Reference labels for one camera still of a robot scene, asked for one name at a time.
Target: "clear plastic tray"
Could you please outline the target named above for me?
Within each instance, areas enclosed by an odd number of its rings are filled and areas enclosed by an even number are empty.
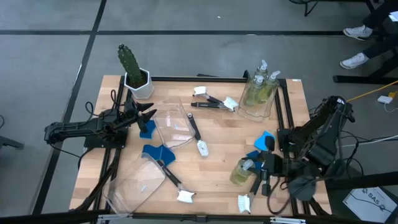
[[[151,109],[157,109],[154,121],[163,145],[173,150],[190,142],[195,136],[180,98],[164,99]]]
[[[120,217],[126,217],[145,202],[165,180],[165,174],[150,155],[142,153],[131,166],[106,184],[103,195]]]

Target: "potted cactus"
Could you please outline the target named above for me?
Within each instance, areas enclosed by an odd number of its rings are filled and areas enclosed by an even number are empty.
[[[124,44],[119,45],[118,56],[126,71],[124,86],[129,88],[137,99],[148,99],[154,91],[149,72],[138,66],[134,54]]]

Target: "white paper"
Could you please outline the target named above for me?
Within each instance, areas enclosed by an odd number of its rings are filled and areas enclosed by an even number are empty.
[[[396,11],[396,12],[391,12],[391,13],[389,14],[389,17],[390,17],[390,19],[391,19],[393,22],[398,22],[398,11]]]
[[[353,196],[360,200],[375,203],[380,207],[357,200]],[[393,212],[397,206],[397,204],[394,203],[379,187],[354,189],[343,200],[343,203],[347,205],[347,207],[361,220],[380,223],[386,222],[388,217],[391,215],[391,212],[388,212],[387,210]]]

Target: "person's leg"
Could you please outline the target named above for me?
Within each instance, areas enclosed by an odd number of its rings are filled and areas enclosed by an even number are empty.
[[[374,58],[394,47],[398,46],[398,35],[391,35],[382,42],[376,42],[372,46],[365,49],[362,53],[368,58]]]
[[[340,62],[340,66],[345,69],[357,68],[365,64],[369,59],[374,58],[397,46],[398,35],[389,36],[383,42],[376,42],[374,45],[368,47],[363,52],[358,53],[354,57]]]
[[[364,19],[363,26],[345,28],[343,33],[347,37],[352,37],[358,40],[368,40],[373,29],[381,24],[389,13],[393,11],[398,11],[398,0],[386,0],[380,7]]]
[[[385,0],[381,6],[363,20],[363,24],[370,29],[374,29],[386,19],[390,12],[394,11],[398,11],[398,1]]]

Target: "white pot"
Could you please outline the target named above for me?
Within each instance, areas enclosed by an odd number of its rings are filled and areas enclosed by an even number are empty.
[[[151,94],[154,92],[154,85],[152,84],[152,79],[150,78],[149,72],[142,68],[139,68],[141,71],[147,74],[147,83],[139,88],[133,88],[127,84],[127,72],[124,74],[124,86],[129,88],[134,95],[134,97],[138,100],[148,99]]]

